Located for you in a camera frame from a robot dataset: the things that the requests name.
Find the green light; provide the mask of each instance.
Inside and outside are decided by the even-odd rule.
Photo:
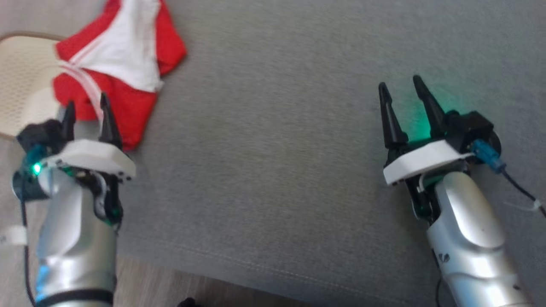
[[[32,166],[32,172],[34,173],[34,175],[38,176],[38,174],[40,174],[40,171],[41,171],[41,165],[40,163],[35,163],[33,166]]]

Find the perforated basket surface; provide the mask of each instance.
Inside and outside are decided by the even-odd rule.
[[[27,124],[55,118],[52,79],[61,69],[56,40],[11,36],[0,41],[0,133],[14,137]]]

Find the robotic arm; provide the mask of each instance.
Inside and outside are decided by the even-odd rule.
[[[27,155],[13,176],[14,193],[23,209],[26,201],[51,199],[37,246],[39,307],[113,304],[116,237],[123,218],[118,185],[134,178],[136,167],[121,151],[104,95],[101,108],[98,141],[74,140],[74,104],[62,122],[29,125],[17,136]]]
[[[445,113],[421,77],[413,82],[431,127],[430,138],[413,142],[400,128],[387,86],[379,85],[387,184],[403,182],[416,218],[429,224],[432,253],[459,307],[533,306],[501,224],[468,169],[483,163],[476,146],[501,151],[493,124],[476,111]]]

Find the red and white cloth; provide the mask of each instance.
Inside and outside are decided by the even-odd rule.
[[[160,76],[186,55],[164,0],[108,0],[94,22],[56,49],[64,71],[53,80],[57,100],[74,101],[78,120],[102,121],[106,93],[125,150],[142,139]]]

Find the gray sofa cushion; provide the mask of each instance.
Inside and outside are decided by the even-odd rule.
[[[446,109],[488,117],[510,172],[544,198],[539,2],[168,4],[189,57],[165,78],[131,153],[138,178],[122,191],[120,253],[317,305],[432,305],[438,272],[426,225],[405,189],[382,178],[377,85],[387,82],[410,138],[423,137],[415,73]],[[67,36],[100,3],[0,8],[3,33]],[[546,304],[544,219],[505,206],[525,201],[505,180],[474,173],[524,282]]]

